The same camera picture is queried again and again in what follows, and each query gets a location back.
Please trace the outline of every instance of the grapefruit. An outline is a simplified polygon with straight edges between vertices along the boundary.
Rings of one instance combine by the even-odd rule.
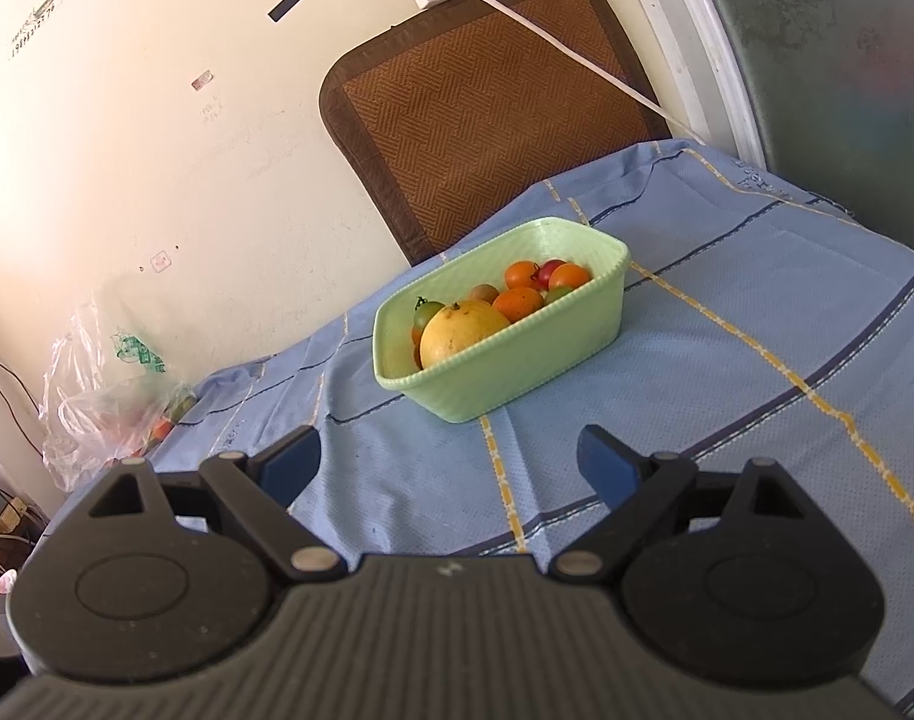
[[[482,300],[451,303],[423,329],[420,361],[426,370],[510,325],[504,314]]]

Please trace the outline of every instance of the fruit basket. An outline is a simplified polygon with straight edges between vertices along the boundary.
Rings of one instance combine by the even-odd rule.
[[[420,370],[410,330],[422,296],[442,303],[477,284],[503,284],[518,260],[560,258],[593,275],[590,283],[444,362]],[[626,245],[560,218],[528,221],[440,266],[388,298],[374,319],[374,376],[447,422],[466,422],[588,359],[617,337]]]

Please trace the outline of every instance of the metal pin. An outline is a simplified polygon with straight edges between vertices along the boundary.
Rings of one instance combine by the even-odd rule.
[[[297,571],[329,571],[340,562],[340,556],[327,547],[304,547],[290,556]]]
[[[556,566],[561,574],[569,577],[592,577],[604,567],[604,562],[593,552],[575,549],[558,557]]]

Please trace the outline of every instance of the blue tablecloth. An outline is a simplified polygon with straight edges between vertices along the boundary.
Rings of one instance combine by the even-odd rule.
[[[914,251],[823,197],[667,141],[532,186],[444,256],[547,215],[614,235],[635,260],[622,333],[583,365],[462,425],[377,386],[374,312],[435,259],[307,340],[206,379],[156,468],[254,453],[309,423],[324,459],[292,513],[351,560],[527,550],[545,565],[605,514],[575,461],[587,423],[705,469],[777,457],[881,579],[866,676],[912,700]]]

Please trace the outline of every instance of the yellow stripe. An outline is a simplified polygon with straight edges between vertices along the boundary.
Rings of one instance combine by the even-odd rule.
[[[700,156],[700,154],[698,154],[696,151],[691,151],[691,149],[685,149],[685,151],[690,151],[695,156],[697,156],[700,160],[705,162],[705,160],[703,160],[703,157]],[[713,167],[713,165],[710,165],[710,163],[706,163],[706,165],[708,165],[710,170],[713,170],[713,172],[716,172],[716,169],[715,169],[715,167]],[[724,180],[724,182],[727,182],[726,178],[724,178],[722,176],[720,176],[720,177],[722,178],[722,180]],[[763,194],[763,193],[760,193],[758,191],[757,193],[747,193],[747,194]],[[587,224],[588,223],[587,217],[584,215],[584,212],[581,211],[580,206],[577,205],[577,201],[575,201],[574,199],[570,199],[570,204],[573,205],[574,210],[576,210],[578,212],[578,215],[579,215],[581,221],[583,221],[583,223]],[[783,376],[791,384],[796,386],[797,389],[799,389],[801,392],[803,392],[804,395],[806,396],[807,400],[809,400],[821,412],[825,413],[830,418],[836,419],[837,421],[839,421],[839,423],[843,424],[844,429],[847,431],[847,437],[849,437],[849,440],[853,443],[854,446],[857,447],[857,449],[860,451],[860,453],[867,459],[867,462],[870,463],[871,466],[873,466],[873,468],[876,470],[876,472],[878,474],[880,474],[880,477],[883,479],[884,483],[887,485],[890,492],[894,495],[894,498],[897,498],[897,500],[900,501],[900,503],[903,504],[903,506],[905,506],[907,508],[907,511],[910,512],[911,518],[914,520],[914,499],[911,498],[909,493],[907,493],[906,488],[900,482],[900,480],[897,479],[897,476],[895,476],[895,474],[887,467],[887,464],[885,463],[883,458],[880,456],[880,454],[876,451],[876,449],[874,449],[860,435],[860,431],[857,430],[856,420],[852,417],[852,415],[849,415],[847,412],[842,412],[842,410],[835,409],[832,405],[830,405],[828,403],[828,401],[823,399],[823,397],[820,397],[820,395],[817,394],[817,392],[814,391],[814,389],[811,388],[811,386],[809,384],[807,384],[806,381],[804,381],[804,378],[799,376],[799,374],[795,373],[793,370],[790,370],[790,368],[787,367],[785,362],[780,360],[780,357],[777,357],[777,355],[772,353],[772,351],[765,348],[763,346],[763,344],[761,344],[759,341],[756,341],[755,338],[751,338],[745,332],[740,330],[738,327],[734,327],[732,324],[727,322],[727,320],[721,319],[721,317],[718,317],[717,314],[714,314],[712,311],[710,311],[710,309],[708,309],[708,307],[706,307],[702,303],[698,303],[698,301],[695,300],[694,298],[691,298],[690,295],[686,295],[685,293],[681,292],[673,285],[667,283],[665,280],[660,278],[660,276],[652,274],[652,272],[648,271],[646,268],[644,268],[644,266],[641,266],[640,264],[638,264],[636,262],[631,262],[631,268],[633,268],[635,271],[637,271],[638,274],[640,274],[644,278],[649,279],[650,281],[653,281],[662,290],[666,290],[668,293],[671,293],[671,295],[674,295],[675,298],[679,298],[680,300],[683,300],[684,303],[686,303],[691,308],[694,308],[697,311],[699,311],[707,319],[709,319],[710,322],[713,322],[718,327],[723,328],[724,330],[727,331],[727,333],[730,333],[735,338],[740,338],[740,340],[743,341],[743,343],[746,343],[747,346],[750,346],[751,349],[753,349],[753,351],[756,351],[757,354],[759,354],[761,357],[763,357],[763,359],[766,360],[768,364],[772,365],[772,367],[774,367],[775,370],[777,370],[777,372],[780,373],[781,376]]]
[[[849,218],[836,217],[836,215],[826,213],[826,211],[821,211],[819,208],[813,208],[809,205],[804,205],[799,202],[793,202],[791,200],[788,200],[788,199],[785,199],[784,197],[779,196],[778,194],[772,194],[772,193],[770,193],[770,191],[741,189],[739,186],[735,186],[734,184],[730,183],[730,181],[729,181],[729,179],[727,179],[726,175],[723,175],[722,172],[717,170],[716,167],[713,167],[713,165],[711,165],[710,162],[703,159],[703,155],[699,154],[697,151],[694,151],[693,148],[684,148],[683,153],[689,154],[694,159],[696,159],[698,162],[700,162],[700,165],[703,165],[704,167],[706,167],[711,172],[711,174],[714,176],[714,178],[716,178],[718,181],[720,181],[720,183],[722,183],[725,187],[727,187],[727,189],[736,191],[737,194],[759,194],[761,197],[769,197],[769,199],[776,200],[777,202],[782,202],[784,205],[792,205],[792,206],[794,206],[794,208],[799,208],[802,211],[809,211],[811,214],[819,214],[822,217],[830,217],[830,218],[833,218],[833,220],[840,221],[841,223],[844,223],[844,224],[849,224],[852,227],[860,227],[860,229],[862,229],[862,230],[867,229],[863,225],[858,224],[856,221],[850,220]]]
[[[251,386],[249,386],[249,388],[247,388],[247,392],[246,392],[246,394],[244,394],[243,399],[240,401],[240,403],[237,404],[237,408],[233,410],[233,413],[228,418],[227,423],[224,425],[224,427],[221,428],[221,431],[220,431],[220,433],[217,434],[216,439],[214,439],[214,443],[211,445],[211,451],[208,452],[208,457],[210,457],[212,454],[214,454],[214,450],[216,450],[217,445],[219,444],[220,440],[223,439],[224,433],[230,427],[230,423],[233,422],[237,413],[244,407],[244,404],[247,402],[247,399],[254,392],[254,387],[257,386],[257,384],[259,384],[260,380],[264,377],[264,373],[266,373],[266,372],[267,372],[267,362],[264,361],[260,364],[260,370],[257,373],[257,378],[254,378],[254,380],[252,380]]]
[[[577,218],[579,218],[581,223],[586,224],[588,227],[590,227],[590,221],[584,215],[584,212],[581,211],[580,206],[577,205],[577,200],[575,200],[573,197],[568,197],[567,199],[570,201],[570,206],[574,209],[574,211],[577,212]]]
[[[511,492],[510,482],[507,481],[507,472],[504,470],[504,461],[500,459],[500,452],[497,449],[497,439],[494,438],[494,429],[491,427],[491,420],[487,415],[480,418],[480,427],[484,431],[484,441],[487,442],[487,451],[491,455],[491,463],[494,466],[494,476],[497,476],[497,488],[500,490],[500,500],[504,503],[504,512],[507,514],[507,522],[511,526],[513,540],[516,541],[518,552],[527,551],[527,539],[523,535],[521,518],[518,517],[516,506],[513,504],[513,493]]]
[[[545,185],[547,186],[547,189],[550,189],[550,196],[553,197],[554,201],[555,201],[555,202],[560,202],[560,201],[561,201],[561,196],[560,196],[559,194],[557,194],[557,190],[554,188],[554,185],[550,183],[550,179],[549,179],[549,178],[545,178],[545,179],[543,180],[543,183],[545,183]]]
[[[310,424],[317,424],[317,415],[321,410],[321,395],[324,394],[324,374],[321,374],[321,379],[317,383],[317,400],[314,402],[314,413],[310,415]]]
[[[350,333],[350,317],[348,317],[347,312],[344,312],[344,335],[340,339],[340,343],[337,344],[337,348],[334,349],[334,354],[340,351],[340,347],[344,345],[344,341],[347,341],[348,333]],[[321,378],[317,382],[317,399],[314,401],[314,413],[310,415],[310,424],[317,424],[317,415],[319,415],[321,410],[321,396],[324,394],[324,376],[326,376],[326,371],[321,373]]]

